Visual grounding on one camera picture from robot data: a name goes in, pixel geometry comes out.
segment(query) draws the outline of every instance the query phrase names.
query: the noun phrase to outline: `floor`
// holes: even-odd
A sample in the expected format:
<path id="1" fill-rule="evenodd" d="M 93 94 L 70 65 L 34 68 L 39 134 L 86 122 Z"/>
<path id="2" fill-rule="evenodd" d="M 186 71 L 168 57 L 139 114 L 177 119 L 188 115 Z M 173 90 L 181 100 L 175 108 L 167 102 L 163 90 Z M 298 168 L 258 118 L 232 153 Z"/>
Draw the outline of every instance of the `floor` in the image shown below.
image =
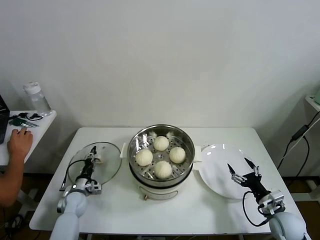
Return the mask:
<path id="1" fill-rule="evenodd" d="M 32 188 L 38 188 L 39 192 L 35 198 L 36 201 L 40 201 L 41 197 L 45 193 L 45 190 L 51 180 L 51 175 L 32 175 L 32 176 L 24 176 L 22 183 L 22 190 L 26 193 Z M 307 184 L 305 184 L 302 180 L 296 180 L 292 185 L 289 186 L 289 190 L 291 193 L 307 193 L 310 191 Z M 304 220 L 307 224 L 307 230 L 310 237 L 313 240 L 320 239 L 320 227 L 319 220 L 320 216 L 320 205 L 317 202 L 297 202 L 297 206 L 304 217 Z M 6 236 L 6 232 L 4 229 L 4 216 L 3 211 L 5 211 L 5 219 L 13 217 L 15 214 L 19 212 L 21 205 L 16 202 L 13 206 L 8 208 L 0 207 L 0 240 L 9 240 L 10 238 Z M 32 218 L 32 212 L 28 213 L 26 216 L 25 223 L 23 226 L 13 234 L 13 240 L 48 240 L 50 238 L 50 232 L 47 231 L 34 231 L 29 228 L 29 222 Z M 266 235 L 245 235 L 244 240 L 262 240 Z M 238 236 L 167 236 L 166 240 L 238 240 Z M 94 235 L 93 240 L 135 240 L 137 236 L 121 236 L 121 235 Z"/>

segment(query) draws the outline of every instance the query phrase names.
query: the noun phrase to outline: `person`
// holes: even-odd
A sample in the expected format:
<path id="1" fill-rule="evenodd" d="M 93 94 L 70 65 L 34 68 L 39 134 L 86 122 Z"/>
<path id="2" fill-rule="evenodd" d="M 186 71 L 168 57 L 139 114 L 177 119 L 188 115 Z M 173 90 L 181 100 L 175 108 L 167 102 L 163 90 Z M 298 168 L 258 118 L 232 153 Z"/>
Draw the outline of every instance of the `person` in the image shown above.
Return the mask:
<path id="1" fill-rule="evenodd" d="M 25 158 L 29 153 L 33 141 L 31 131 L 22 128 L 12 130 L 10 140 L 7 144 L 9 152 L 9 163 L 3 175 L 0 175 L 0 205 L 9 207 L 17 199 L 23 174 Z"/>

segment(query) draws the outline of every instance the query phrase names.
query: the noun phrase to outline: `steamed bun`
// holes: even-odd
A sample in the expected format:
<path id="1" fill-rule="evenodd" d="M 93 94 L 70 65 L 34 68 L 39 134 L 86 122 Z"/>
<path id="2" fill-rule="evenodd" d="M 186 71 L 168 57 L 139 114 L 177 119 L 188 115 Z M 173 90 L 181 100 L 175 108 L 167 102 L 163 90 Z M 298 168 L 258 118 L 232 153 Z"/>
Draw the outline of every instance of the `steamed bun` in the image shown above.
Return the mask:
<path id="1" fill-rule="evenodd" d="M 175 164 L 180 164 L 186 159 L 186 152 L 182 147 L 174 147 L 169 153 L 170 160 Z"/>
<path id="2" fill-rule="evenodd" d="M 135 156 L 136 163 L 142 167 L 149 165 L 153 158 L 154 156 L 149 149 L 142 149 Z"/>
<path id="3" fill-rule="evenodd" d="M 154 174 L 159 179 L 166 179 L 170 177 L 172 173 L 172 168 L 170 163 L 167 161 L 159 161 L 154 166 Z"/>
<path id="4" fill-rule="evenodd" d="M 169 140 L 165 136 L 157 136 L 153 142 L 153 146 L 158 151 L 164 151 L 169 146 Z"/>

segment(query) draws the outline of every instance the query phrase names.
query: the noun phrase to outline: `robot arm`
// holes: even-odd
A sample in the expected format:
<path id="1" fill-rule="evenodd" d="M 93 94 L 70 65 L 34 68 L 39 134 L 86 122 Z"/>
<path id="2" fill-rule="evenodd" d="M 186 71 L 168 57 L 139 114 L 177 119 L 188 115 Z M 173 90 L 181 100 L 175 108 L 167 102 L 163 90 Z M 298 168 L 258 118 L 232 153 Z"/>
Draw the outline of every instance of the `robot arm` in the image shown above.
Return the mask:
<path id="1" fill-rule="evenodd" d="M 277 240 L 311 240 L 307 233 L 306 223 L 303 219 L 285 211 L 284 195 L 280 190 L 270 192 L 261 184 L 262 175 L 259 166 L 244 158 L 253 172 L 244 176 L 236 174 L 228 164 L 231 179 L 242 187 L 250 188 L 258 204 L 258 211 L 266 220 L 260 226 L 269 222 L 272 236 Z"/>
<path id="2" fill-rule="evenodd" d="M 65 188 L 57 206 L 57 212 L 63 214 L 56 220 L 50 240 L 79 239 L 79 218 L 87 209 L 87 196 L 100 194 L 102 191 L 101 184 L 91 179 L 97 160 L 96 154 L 94 146 L 85 158 L 84 167 L 76 178 L 75 184 Z"/>

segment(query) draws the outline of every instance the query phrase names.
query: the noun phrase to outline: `glass lid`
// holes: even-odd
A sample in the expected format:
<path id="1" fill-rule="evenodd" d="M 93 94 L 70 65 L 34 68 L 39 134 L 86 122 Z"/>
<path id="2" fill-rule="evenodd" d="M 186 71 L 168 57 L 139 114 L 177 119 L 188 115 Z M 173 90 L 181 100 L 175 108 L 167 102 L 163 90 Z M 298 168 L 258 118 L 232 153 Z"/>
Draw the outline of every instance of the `glass lid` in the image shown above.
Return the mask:
<path id="1" fill-rule="evenodd" d="M 122 162 L 120 149 L 110 142 L 95 142 L 85 146 L 72 157 L 69 163 L 68 178 L 73 184 L 76 183 L 76 178 L 85 166 L 85 162 L 79 160 L 85 160 L 93 147 L 96 147 L 96 160 L 91 178 L 100 184 L 105 184 L 118 172 Z"/>

